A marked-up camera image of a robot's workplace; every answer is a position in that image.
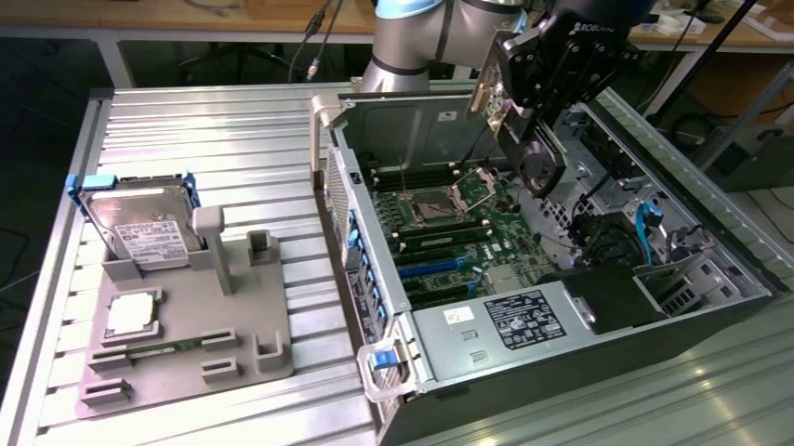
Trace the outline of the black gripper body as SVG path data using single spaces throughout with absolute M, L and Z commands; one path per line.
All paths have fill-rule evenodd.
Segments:
M 538 19 L 542 46 L 564 46 L 570 40 L 622 45 L 653 2 L 645 0 L 547 1 Z

